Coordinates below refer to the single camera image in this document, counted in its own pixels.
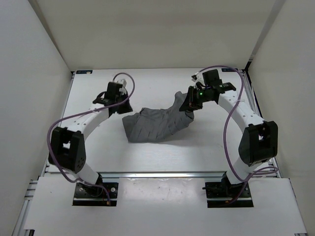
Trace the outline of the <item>grey pleated skirt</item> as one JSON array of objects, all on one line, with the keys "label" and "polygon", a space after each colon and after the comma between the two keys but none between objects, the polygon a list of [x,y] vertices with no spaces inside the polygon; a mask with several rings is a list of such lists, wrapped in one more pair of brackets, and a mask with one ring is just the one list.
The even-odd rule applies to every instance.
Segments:
[{"label": "grey pleated skirt", "polygon": [[180,91],[167,109],[142,108],[138,113],[122,118],[130,143],[160,143],[187,128],[194,121],[194,113],[179,111],[187,94]]}]

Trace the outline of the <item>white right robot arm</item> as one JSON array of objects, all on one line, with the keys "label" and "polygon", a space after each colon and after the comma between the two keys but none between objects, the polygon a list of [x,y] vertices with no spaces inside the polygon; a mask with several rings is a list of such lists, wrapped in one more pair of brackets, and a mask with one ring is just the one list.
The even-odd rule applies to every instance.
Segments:
[{"label": "white right robot arm", "polygon": [[226,171],[221,191],[233,196],[239,184],[248,181],[251,174],[278,153],[278,126],[274,121],[265,121],[248,104],[241,101],[240,94],[231,83],[202,89],[190,86],[180,111],[200,110],[205,102],[216,102],[228,112],[226,121],[234,120],[242,132],[238,147],[239,157],[232,163],[227,159],[230,169]]}]

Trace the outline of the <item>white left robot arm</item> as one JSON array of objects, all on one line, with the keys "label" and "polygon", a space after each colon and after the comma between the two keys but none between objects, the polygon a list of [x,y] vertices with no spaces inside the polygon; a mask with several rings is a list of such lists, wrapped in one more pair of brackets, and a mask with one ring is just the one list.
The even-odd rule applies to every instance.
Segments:
[{"label": "white left robot arm", "polygon": [[56,121],[49,128],[47,146],[49,163],[56,166],[71,183],[80,182],[93,197],[106,192],[101,176],[86,162],[85,140],[114,113],[131,112],[128,95],[114,98],[96,98],[90,108]]}]

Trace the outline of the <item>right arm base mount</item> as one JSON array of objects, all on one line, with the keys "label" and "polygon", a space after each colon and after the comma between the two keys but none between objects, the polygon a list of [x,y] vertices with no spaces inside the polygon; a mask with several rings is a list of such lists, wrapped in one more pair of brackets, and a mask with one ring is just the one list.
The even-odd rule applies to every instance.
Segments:
[{"label": "right arm base mount", "polygon": [[207,208],[254,207],[247,182],[232,185],[223,178],[221,182],[206,182],[202,189],[206,192]]}]

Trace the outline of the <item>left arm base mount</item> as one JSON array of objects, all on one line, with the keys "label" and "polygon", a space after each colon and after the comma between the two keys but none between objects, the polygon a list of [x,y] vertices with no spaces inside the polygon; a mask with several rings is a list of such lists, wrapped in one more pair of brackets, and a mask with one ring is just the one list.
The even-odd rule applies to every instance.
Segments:
[{"label": "left arm base mount", "polygon": [[115,207],[118,198],[118,182],[103,182],[102,185],[109,193],[110,201],[107,200],[107,194],[102,188],[90,187],[80,182],[76,183],[73,206],[81,207]]}]

